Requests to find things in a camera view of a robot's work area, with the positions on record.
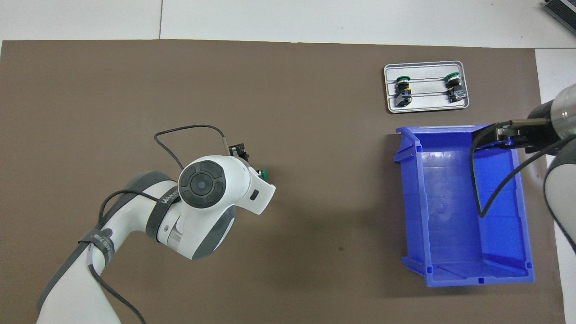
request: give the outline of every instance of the brown mat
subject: brown mat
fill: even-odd
[[[387,113],[382,67],[463,62],[470,107]],[[533,50],[188,40],[4,42],[0,61],[2,318],[36,300],[101,201],[176,163],[160,130],[217,125],[277,186],[191,262],[142,233],[103,278],[149,323],[563,323],[544,161],[523,173],[536,282],[428,288],[406,254],[395,128],[522,118],[540,103]],[[166,137],[184,163],[211,130]],[[111,298],[124,323],[136,317]]]

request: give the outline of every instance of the silver tray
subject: silver tray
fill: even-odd
[[[388,64],[384,67],[384,88],[388,110],[394,114],[401,112],[455,110],[466,108],[470,104],[469,96],[461,101],[450,102],[444,78],[452,73],[460,73],[460,84],[466,89],[464,65],[460,61],[423,62]],[[412,102],[405,107],[396,107],[396,79],[400,76],[410,77]]]

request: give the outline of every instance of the blue plastic bin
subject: blue plastic bin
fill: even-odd
[[[480,218],[469,169],[472,132],[483,126],[402,127],[394,156],[402,171],[408,256],[402,263],[428,287],[533,282],[520,174]],[[518,166],[516,150],[475,156],[484,205]]]

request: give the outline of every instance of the green part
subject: green part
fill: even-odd
[[[448,79],[450,79],[450,78],[452,78],[452,77],[456,77],[456,76],[460,76],[460,72],[450,73],[450,74],[448,74],[448,75],[444,78],[444,80],[445,80],[445,81],[448,81]]]
[[[398,77],[398,78],[396,79],[396,83],[398,83],[398,82],[400,82],[400,81],[410,81],[410,77],[409,77],[409,76],[401,76],[401,77]]]
[[[268,170],[266,169],[260,170],[260,176],[262,177],[262,179],[268,181]]]

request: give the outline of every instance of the button switch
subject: button switch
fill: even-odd
[[[214,191],[212,191],[212,193],[208,196],[208,202],[212,205],[215,204],[220,200],[220,198],[222,198],[223,194],[224,194],[224,183],[223,182],[215,183]]]
[[[184,172],[182,172],[182,176],[180,177],[180,187],[188,187],[188,185],[190,184],[190,178],[195,173],[196,168],[193,165],[184,170]]]
[[[204,196],[212,190],[212,179],[207,174],[196,174],[190,181],[190,189],[199,196]]]
[[[206,201],[202,199],[202,197],[198,197],[191,193],[190,191],[182,192],[182,199],[185,203],[189,204],[192,207],[196,208],[205,208]]]
[[[222,167],[212,161],[204,161],[200,163],[200,170],[210,173],[214,179],[220,178],[224,174]]]

